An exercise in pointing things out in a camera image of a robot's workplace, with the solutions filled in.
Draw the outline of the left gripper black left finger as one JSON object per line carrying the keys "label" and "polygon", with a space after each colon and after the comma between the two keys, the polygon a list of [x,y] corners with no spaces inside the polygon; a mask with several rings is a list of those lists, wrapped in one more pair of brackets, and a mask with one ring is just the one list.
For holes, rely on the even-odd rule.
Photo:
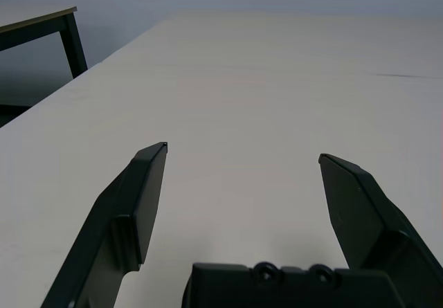
{"label": "left gripper black left finger", "polygon": [[150,245],[168,144],[139,150],[102,191],[43,307],[113,307],[123,278],[140,270]]}

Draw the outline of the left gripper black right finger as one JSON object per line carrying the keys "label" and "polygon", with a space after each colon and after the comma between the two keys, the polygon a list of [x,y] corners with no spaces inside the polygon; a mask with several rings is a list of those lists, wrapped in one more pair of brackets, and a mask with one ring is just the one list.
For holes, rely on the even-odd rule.
{"label": "left gripper black right finger", "polygon": [[329,218],[350,269],[384,272],[406,307],[442,306],[442,266],[374,177],[321,154]]}

